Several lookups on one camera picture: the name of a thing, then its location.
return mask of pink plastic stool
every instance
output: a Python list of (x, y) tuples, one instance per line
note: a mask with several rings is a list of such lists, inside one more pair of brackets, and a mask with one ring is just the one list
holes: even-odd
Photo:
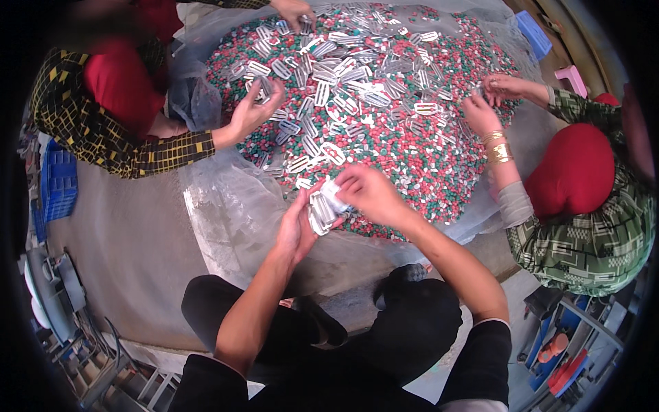
[(558, 80), (566, 78), (570, 82), (570, 86), (572, 86), (572, 90), (574, 90), (576, 94), (580, 95), (582, 98), (588, 97), (588, 90), (586, 89), (586, 85), (583, 84), (583, 80), (581, 80), (581, 76), (579, 76), (579, 71), (575, 65), (570, 65), (564, 69), (557, 70), (554, 72), (554, 74)]

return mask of sleeve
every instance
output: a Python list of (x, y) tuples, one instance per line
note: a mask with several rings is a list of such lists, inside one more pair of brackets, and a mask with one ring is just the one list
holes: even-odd
[(98, 103), (85, 96), (88, 55), (52, 49), (36, 79), (30, 111), (42, 132), (77, 159), (120, 177), (163, 173), (215, 154), (210, 131), (139, 142)]
[(177, 0), (177, 3), (205, 3), (222, 9), (260, 9), (270, 4), (270, 0)]
[(521, 181), (499, 191), (499, 208), (504, 228), (521, 225), (533, 215), (531, 199)]
[(507, 323), (499, 319), (478, 323), (469, 332), (437, 406), (444, 411), (466, 410), (460, 403), (469, 401), (488, 406), (482, 410), (505, 411), (512, 350)]
[(572, 123), (588, 123), (600, 129), (614, 144), (624, 144), (622, 108), (584, 99), (580, 95), (559, 88), (547, 87), (547, 110), (559, 119)]
[(242, 411), (247, 402), (247, 383), (238, 372), (215, 359), (190, 355), (169, 412)]

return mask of green patterned shirt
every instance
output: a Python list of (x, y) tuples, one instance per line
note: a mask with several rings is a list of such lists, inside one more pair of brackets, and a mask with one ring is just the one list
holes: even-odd
[(541, 224), (536, 216), (507, 230), (517, 263), (542, 285), (573, 293), (606, 296), (625, 287), (647, 261), (655, 235), (655, 197), (624, 163), (621, 106), (554, 89), (548, 111), (568, 123), (589, 123), (614, 151), (614, 187), (592, 213)]

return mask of hand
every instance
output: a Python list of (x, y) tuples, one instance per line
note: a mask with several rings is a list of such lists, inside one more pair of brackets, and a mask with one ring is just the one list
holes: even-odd
[(271, 0), (270, 5), (279, 13), (284, 20), (290, 25), (295, 34), (300, 34), (300, 22), (298, 19), (302, 15), (307, 15), (313, 23), (312, 27), (316, 27), (316, 15), (311, 9), (309, 3), (303, 0)]
[(401, 220), (414, 212), (377, 169), (351, 165), (337, 176), (335, 183), (341, 187), (337, 197), (358, 208), (374, 223), (398, 228)]
[(229, 124), (233, 130), (230, 143), (242, 142), (251, 132), (265, 123), (286, 99), (286, 91), (280, 80), (272, 80), (272, 94), (265, 104), (254, 103), (260, 90), (261, 81), (255, 80), (247, 96), (236, 106)]
[(187, 131), (188, 127), (184, 123), (181, 123), (178, 120), (169, 119), (159, 111), (156, 113), (154, 124), (151, 125), (151, 128), (146, 134), (158, 138), (170, 138), (173, 136), (179, 136)]
[(534, 84), (523, 78), (506, 76), (504, 74), (490, 74), (483, 79), (483, 90), (491, 106), (501, 105), (504, 99), (522, 99), (529, 86)]
[[(309, 204), (309, 196), (319, 191), (322, 183), (316, 183), (310, 190), (300, 189), (297, 198), (281, 220), (275, 248), (291, 257), (291, 270), (304, 259), (318, 240), (318, 235), (309, 224), (306, 205)], [(332, 229), (342, 223), (343, 219), (339, 218), (332, 225)]]
[(471, 96), (462, 100), (461, 106), (467, 123), (478, 136), (483, 137), (486, 133), (503, 129), (494, 110), (475, 90), (472, 91)]

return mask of black and yellow checkered shirt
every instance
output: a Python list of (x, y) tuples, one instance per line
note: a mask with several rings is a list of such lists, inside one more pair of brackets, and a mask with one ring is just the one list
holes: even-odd
[[(256, 9), (265, 0), (202, 1), (224, 8)], [(137, 48), (153, 74), (165, 62), (165, 48), (153, 39)], [(37, 75), (30, 111), (34, 123), (77, 159), (99, 165), (120, 177), (137, 179), (163, 173), (212, 156), (210, 131), (187, 132), (145, 142), (129, 133), (84, 87), (89, 55), (51, 49)]]

